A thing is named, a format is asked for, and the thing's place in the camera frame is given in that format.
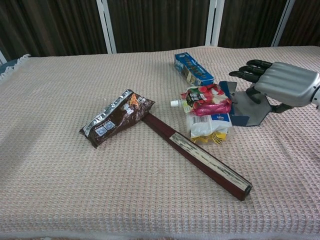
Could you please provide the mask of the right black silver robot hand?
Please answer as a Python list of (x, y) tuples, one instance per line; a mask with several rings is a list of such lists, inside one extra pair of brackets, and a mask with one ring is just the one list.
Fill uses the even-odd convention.
[(252, 83), (245, 92), (254, 103), (261, 103), (259, 96), (280, 102), (270, 106), (273, 113), (280, 114), (309, 104), (320, 109), (320, 74), (316, 71), (284, 62), (252, 59), (229, 75)]

